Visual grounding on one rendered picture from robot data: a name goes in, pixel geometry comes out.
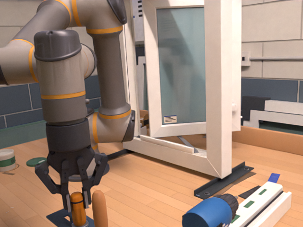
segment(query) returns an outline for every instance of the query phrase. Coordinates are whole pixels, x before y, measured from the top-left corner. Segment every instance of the blue tile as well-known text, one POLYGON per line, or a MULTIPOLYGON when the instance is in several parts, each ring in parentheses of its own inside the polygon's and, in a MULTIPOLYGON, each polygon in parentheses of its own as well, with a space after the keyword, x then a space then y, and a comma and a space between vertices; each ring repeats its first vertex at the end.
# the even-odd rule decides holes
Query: blue tile
POLYGON ((42 108, 39 84, 30 84, 29 90, 30 96, 32 97, 33 109, 42 108))
POLYGON ((270 97, 272 100, 296 102, 297 94, 297 80, 242 78, 242 96, 270 97))
POLYGON ((30 109, 31 105, 27 84, 0 88, 0 115, 30 109))
POLYGON ((21 124, 32 123, 32 122, 38 122, 42 120, 43 120, 42 109, 6 116, 6 123, 8 127, 13 127, 21 124))
POLYGON ((86 98, 100 97, 98 76, 90 76, 85 79, 86 98))
POLYGON ((4 117, 0 117, 0 129, 5 129, 4 117))
POLYGON ((90 103, 86 105, 86 107, 97 109, 100 107, 100 100, 99 99, 91 100, 90 103))
POLYGON ((303 80, 300 81, 299 102, 303 103, 303 80))

